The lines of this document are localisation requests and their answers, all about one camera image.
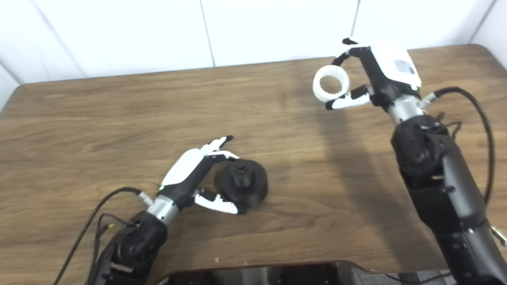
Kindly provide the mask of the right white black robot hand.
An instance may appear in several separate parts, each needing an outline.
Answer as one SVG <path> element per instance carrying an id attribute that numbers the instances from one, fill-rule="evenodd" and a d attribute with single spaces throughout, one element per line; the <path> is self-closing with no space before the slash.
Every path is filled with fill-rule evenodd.
<path id="1" fill-rule="evenodd" d="M 333 76 L 343 87 L 337 94 L 317 96 L 325 102 L 327 110 L 351 108 L 367 103 L 387 110 L 401 97 L 421 98 L 421 79 L 404 47 L 390 42 L 365 45 L 357 43 L 351 37 L 344 38 L 342 43 L 346 45 L 344 51 L 336 56 L 330 65 L 321 68 L 322 76 Z M 350 78 L 342 64 L 350 57 L 360 60 L 369 84 L 349 89 Z"/>

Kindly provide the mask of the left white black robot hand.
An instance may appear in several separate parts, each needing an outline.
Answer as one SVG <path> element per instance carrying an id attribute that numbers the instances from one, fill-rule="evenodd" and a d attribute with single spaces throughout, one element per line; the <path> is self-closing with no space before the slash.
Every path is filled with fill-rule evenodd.
<path id="1" fill-rule="evenodd" d="M 232 139 L 234 139 L 233 135 L 227 135 L 215 139 L 201 148 L 192 148 L 184 152 L 163 178 L 157 196 L 170 199 L 171 204 L 176 206 L 179 211 L 197 204 L 213 211 L 245 215 L 248 212 L 246 207 L 240 206 L 220 194 L 198 188 L 214 164 L 239 160 L 239 156 L 221 150 Z"/>

